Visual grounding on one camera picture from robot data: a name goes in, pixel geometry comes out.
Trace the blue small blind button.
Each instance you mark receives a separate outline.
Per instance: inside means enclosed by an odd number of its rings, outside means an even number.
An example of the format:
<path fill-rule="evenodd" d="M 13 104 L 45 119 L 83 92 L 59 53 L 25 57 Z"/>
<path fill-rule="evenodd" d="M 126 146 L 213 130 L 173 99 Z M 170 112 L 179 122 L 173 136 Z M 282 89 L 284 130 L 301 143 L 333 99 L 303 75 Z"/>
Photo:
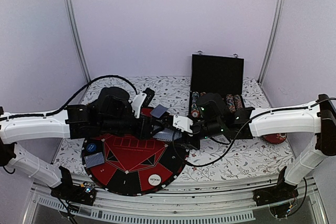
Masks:
<path fill-rule="evenodd" d="M 89 152 L 89 153 L 92 153 L 92 152 L 95 152 L 97 149 L 97 146 L 95 143 L 89 143 L 87 146 L 86 146 L 86 151 Z"/>

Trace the single blue playing card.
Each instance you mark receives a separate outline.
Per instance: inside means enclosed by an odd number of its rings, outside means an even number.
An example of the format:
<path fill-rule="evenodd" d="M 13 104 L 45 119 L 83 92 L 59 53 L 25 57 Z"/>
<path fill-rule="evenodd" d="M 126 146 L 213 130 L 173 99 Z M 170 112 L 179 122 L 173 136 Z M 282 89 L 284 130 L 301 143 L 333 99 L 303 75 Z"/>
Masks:
<path fill-rule="evenodd" d="M 152 117 L 160 118 L 167 110 L 168 108 L 159 104 L 153 110 L 151 110 L 150 114 Z"/>

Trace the blue checkered card deck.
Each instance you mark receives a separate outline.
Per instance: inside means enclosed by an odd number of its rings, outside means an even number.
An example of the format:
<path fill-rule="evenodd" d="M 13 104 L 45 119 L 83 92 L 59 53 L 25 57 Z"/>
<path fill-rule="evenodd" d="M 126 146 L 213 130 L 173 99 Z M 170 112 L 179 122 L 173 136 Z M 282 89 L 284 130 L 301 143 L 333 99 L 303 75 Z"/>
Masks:
<path fill-rule="evenodd" d="M 181 139 L 183 134 L 179 130 L 164 129 L 156 133 L 153 138 L 159 141 L 172 142 Z"/>

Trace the white dealer button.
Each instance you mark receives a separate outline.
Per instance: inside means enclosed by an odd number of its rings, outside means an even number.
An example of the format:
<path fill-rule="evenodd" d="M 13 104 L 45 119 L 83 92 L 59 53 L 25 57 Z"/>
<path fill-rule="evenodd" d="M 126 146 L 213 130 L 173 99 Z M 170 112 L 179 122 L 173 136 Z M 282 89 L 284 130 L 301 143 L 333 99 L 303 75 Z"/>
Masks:
<path fill-rule="evenodd" d="M 151 186 L 157 186 L 161 183 L 162 179 L 158 174 L 152 174 L 148 177 L 148 183 Z"/>

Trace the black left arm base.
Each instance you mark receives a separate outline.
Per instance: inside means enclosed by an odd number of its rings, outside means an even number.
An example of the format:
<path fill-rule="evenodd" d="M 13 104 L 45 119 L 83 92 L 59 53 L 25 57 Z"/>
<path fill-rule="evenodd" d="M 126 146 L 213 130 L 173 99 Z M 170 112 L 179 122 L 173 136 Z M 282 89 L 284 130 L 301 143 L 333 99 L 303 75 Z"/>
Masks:
<path fill-rule="evenodd" d="M 93 206 L 97 191 L 92 183 L 62 182 L 57 187 L 51 188 L 51 195 L 66 202 L 74 202 L 82 205 Z"/>

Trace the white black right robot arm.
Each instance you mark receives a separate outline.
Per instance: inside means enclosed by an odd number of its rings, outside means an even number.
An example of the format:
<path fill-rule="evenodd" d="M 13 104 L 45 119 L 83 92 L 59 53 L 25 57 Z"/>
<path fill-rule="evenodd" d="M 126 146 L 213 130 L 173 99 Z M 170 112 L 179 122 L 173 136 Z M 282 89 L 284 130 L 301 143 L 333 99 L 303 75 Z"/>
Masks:
<path fill-rule="evenodd" d="M 271 190 L 276 201 L 291 194 L 292 186 L 314 170 L 324 159 L 335 156 L 335 98 L 320 94 L 316 101 L 273 109 L 242 108 L 231 112 L 219 94 L 200 97 L 197 107 L 201 117 L 193 121 L 175 115 L 173 126 L 197 139 L 224 135 L 236 140 L 277 133 L 308 132 L 313 138 L 308 146 L 279 176 L 280 183 Z"/>

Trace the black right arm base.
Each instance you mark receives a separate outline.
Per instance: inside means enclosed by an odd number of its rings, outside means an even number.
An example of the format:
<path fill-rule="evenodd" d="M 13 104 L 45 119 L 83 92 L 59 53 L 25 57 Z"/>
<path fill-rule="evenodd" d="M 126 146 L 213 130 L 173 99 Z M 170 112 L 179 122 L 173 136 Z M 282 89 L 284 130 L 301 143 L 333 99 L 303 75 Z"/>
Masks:
<path fill-rule="evenodd" d="M 298 196 L 297 186 L 271 186 L 253 191 L 253 200 L 257 206 L 277 203 Z"/>

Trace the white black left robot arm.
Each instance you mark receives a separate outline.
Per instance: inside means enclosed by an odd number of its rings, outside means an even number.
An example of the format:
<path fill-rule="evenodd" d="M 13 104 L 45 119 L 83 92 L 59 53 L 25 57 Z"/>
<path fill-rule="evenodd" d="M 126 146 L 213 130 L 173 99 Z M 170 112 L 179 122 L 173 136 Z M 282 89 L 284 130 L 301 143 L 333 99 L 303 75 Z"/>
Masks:
<path fill-rule="evenodd" d="M 78 195 L 70 171 L 41 160 L 24 149 L 19 141 L 45 138 L 98 138 L 105 134 L 131 134 L 150 139 L 157 130 L 155 122 L 141 114 L 154 97 L 147 88 L 133 100 L 119 87 L 103 88 L 96 100 L 87 105 L 66 102 L 55 111 L 12 114 L 1 111 L 1 166 L 12 167 L 44 182 L 67 200 Z"/>

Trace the poker chip row far left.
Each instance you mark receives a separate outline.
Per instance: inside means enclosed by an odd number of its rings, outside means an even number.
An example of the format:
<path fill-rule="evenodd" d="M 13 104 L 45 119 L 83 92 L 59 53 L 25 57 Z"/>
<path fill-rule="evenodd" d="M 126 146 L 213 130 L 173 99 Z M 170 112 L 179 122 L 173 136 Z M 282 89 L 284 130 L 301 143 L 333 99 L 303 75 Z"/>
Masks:
<path fill-rule="evenodd" d="M 199 117 L 199 109 L 196 105 L 197 100 L 199 99 L 200 95 L 197 91 L 194 91 L 192 93 L 192 104 L 191 104 L 191 116 L 193 118 L 198 118 Z"/>

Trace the poker chip row far right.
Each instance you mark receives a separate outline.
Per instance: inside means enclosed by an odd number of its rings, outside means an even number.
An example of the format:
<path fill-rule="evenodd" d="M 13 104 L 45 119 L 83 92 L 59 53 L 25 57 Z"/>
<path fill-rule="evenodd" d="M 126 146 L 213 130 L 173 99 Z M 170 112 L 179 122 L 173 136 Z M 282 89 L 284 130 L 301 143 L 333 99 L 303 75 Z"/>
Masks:
<path fill-rule="evenodd" d="M 238 94 L 234 95 L 234 106 L 236 110 L 241 110 L 244 108 L 241 96 Z"/>

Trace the black poker chip case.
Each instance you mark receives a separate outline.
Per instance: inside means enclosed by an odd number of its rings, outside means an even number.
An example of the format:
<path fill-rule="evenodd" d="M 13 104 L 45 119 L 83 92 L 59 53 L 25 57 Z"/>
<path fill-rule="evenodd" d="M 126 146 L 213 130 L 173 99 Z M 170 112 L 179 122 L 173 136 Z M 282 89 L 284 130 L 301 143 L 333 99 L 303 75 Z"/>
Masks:
<path fill-rule="evenodd" d="M 228 94 L 242 96 L 243 77 L 243 58 L 193 54 L 191 56 L 189 115 L 191 116 L 194 91 L 199 94 L 201 92 L 218 93 L 226 103 Z"/>

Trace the round red black poker mat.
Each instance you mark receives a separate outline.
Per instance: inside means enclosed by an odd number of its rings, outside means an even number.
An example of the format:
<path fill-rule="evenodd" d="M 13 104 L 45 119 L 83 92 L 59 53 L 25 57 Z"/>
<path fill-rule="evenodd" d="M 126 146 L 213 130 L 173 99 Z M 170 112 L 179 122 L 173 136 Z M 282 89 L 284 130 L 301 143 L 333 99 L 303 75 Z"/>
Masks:
<path fill-rule="evenodd" d="M 142 108 L 141 113 L 151 116 L 153 107 Z M 176 130 L 172 116 L 165 112 L 157 120 L 157 133 L 164 129 Z M 95 152 L 86 151 L 89 143 L 95 143 Z M 104 163 L 86 168 L 84 157 L 102 152 Z M 131 134 L 116 136 L 105 134 L 98 138 L 85 138 L 81 159 L 89 177 L 101 188 L 124 196 L 139 196 L 159 191 L 173 182 L 185 167 L 188 150 L 178 143 L 154 139 L 140 140 Z M 148 177 L 158 174 L 162 181 L 157 186 L 148 183 Z"/>

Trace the red floral round tin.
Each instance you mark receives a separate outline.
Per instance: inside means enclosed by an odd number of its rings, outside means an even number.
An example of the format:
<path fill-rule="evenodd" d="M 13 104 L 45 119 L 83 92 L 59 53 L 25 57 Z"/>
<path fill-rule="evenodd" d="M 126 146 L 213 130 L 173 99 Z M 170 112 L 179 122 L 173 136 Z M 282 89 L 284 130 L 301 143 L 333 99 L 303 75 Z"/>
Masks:
<path fill-rule="evenodd" d="M 263 139 L 271 144 L 281 144 L 287 139 L 287 133 L 268 134 Z"/>

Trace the left aluminium corner post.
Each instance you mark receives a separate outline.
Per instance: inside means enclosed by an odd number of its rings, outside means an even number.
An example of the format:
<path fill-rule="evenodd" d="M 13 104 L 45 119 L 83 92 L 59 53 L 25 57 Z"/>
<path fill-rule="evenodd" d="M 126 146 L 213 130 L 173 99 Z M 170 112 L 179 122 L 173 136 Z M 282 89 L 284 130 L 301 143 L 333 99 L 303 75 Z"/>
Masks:
<path fill-rule="evenodd" d="M 80 35 L 77 27 L 77 22 L 76 22 L 76 17 L 75 17 L 75 11 L 74 11 L 74 6 L 72 3 L 72 0 L 64 0 L 65 1 L 65 7 L 69 19 L 69 24 L 70 24 L 70 29 L 73 37 L 73 41 L 75 44 L 77 56 L 79 59 L 79 63 L 81 66 L 81 70 L 83 72 L 83 76 L 86 82 L 91 81 L 91 76 L 89 73 L 89 68 L 87 65 L 87 61 L 85 59 L 84 53 L 83 53 L 83 48 L 80 40 Z"/>

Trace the aluminium corner post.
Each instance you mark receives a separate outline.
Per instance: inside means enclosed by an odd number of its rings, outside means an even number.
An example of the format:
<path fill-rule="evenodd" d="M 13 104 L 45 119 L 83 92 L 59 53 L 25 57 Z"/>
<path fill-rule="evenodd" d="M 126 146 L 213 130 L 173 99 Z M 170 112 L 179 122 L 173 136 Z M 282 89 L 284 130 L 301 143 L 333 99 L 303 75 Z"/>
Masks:
<path fill-rule="evenodd" d="M 65 7 L 69 19 L 69 24 L 70 24 L 70 29 L 73 37 L 73 41 L 75 44 L 77 56 L 79 59 L 79 63 L 81 66 L 81 70 L 83 72 L 83 76 L 86 82 L 91 81 L 91 76 L 89 73 L 89 68 L 87 65 L 87 61 L 85 59 L 84 53 L 83 53 L 83 48 L 80 40 L 80 35 L 77 27 L 77 22 L 76 22 L 76 17 L 75 17 L 75 11 L 74 11 L 74 6 L 72 3 L 72 0 L 64 0 L 65 1 Z"/>
<path fill-rule="evenodd" d="M 282 13 L 282 9 L 284 6 L 284 2 L 285 0 L 276 0 L 275 12 L 274 12 L 274 17 L 272 21 L 271 30 L 270 30 L 269 39 L 267 42 L 266 52 L 264 55 L 264 59 L 262 61 L 260 73 L 259 73 L 258 80 L 257 80 L 260 85 L 262 85 L 266 79 L 267 70 L 268 70 L 268 67 L 271 61 L 272 51 L 274 49 L 278 27 L 279 27 L 280 20 L 281 20 L 281 13 Z"/>

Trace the right aluminium corner post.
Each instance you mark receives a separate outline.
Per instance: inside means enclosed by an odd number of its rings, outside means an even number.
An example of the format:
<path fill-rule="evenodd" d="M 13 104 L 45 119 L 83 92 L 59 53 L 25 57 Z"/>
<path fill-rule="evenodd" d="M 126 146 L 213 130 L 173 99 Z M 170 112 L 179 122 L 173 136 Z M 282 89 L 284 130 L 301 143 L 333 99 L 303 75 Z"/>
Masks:
<path fill-rule="evenodd" d="M 259 73 L 258 80 L 257 80 L 260 85 L 262 85 L 266 79 L 267 70 L 268 70 L 268 67 L 271 61 L 272 51 L 274 49 L 278 27 L 279 27 L 280 20 L 281 20 L 281 13 L 282 13 L 282 9 L 284 6 L 284 2 L 285 0 L 276 0 L 275 12 L 274 12 L 274 17 L 272 21 L 271 30 L 270 30 L 269 39 L 267 42 L 266 52 L 264 55 L 264 59 L 262 61 L 260 73 Z"/>

